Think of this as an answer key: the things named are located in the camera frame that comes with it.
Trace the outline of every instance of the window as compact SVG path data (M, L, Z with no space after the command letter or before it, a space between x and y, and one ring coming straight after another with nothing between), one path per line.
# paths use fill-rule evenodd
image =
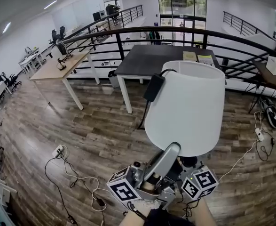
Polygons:
M171 0L158 0L160 7L160 14L172 14Z
M172 11L175 15L194 16L194 0L172 0Z
M158 0L161 26L205 29L207 0ZM197 33L162 32L162 39L177 40L176 46L201 46L204 36Z

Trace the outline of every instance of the lamp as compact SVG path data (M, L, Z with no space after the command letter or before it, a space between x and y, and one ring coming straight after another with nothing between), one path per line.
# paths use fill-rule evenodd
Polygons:
M163 151L172 143L179 156L199 156L212 150L220 135L225 75L210 65L171 61L163 66L165 83L145 120L149 139Z

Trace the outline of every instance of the tissue box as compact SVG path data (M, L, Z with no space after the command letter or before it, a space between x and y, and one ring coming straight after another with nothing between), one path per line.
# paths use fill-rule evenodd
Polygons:
M276 57L269 56L266 68L273 74L276 75Z

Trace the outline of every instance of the power strip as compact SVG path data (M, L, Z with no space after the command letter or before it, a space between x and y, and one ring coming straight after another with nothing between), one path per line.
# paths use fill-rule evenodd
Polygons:
M60 155L63 152L63 146L59 145L53 152L52 152L52 156L53 158L58 157L58 155Z
M258 137L259 141L263 141L264 140L264 136L262 135L260 129L256 128L255 132L257 134L257 137Z

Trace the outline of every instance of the paper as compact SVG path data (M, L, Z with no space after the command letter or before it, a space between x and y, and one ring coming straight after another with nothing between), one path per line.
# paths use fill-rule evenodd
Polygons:
M183 60L197 62L196 54L194 52L183 52Z
M207 55L207 56L204 56L204 55L198 55L198 61L202 64L206 64L206 65L212 65L215 67L214 65L214 61L212 59L212 56L211 55Z

